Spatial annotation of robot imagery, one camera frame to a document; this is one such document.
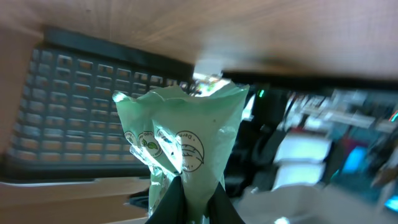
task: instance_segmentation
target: wooden panel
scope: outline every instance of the wooden panel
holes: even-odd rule
[[[127,196],[118,195],[0,208],[0,223],[89,224],[120,222],[146,217],[144,209],[124,205]]]
[[[1,0],[0,24],[49,24],[189,63],[398,80],[394,0]]]
[[[21,187],[0,183],[0,208],[64,200],[134,194],[146,190],[149,180],[133,177],[104,178],[82,184]]]

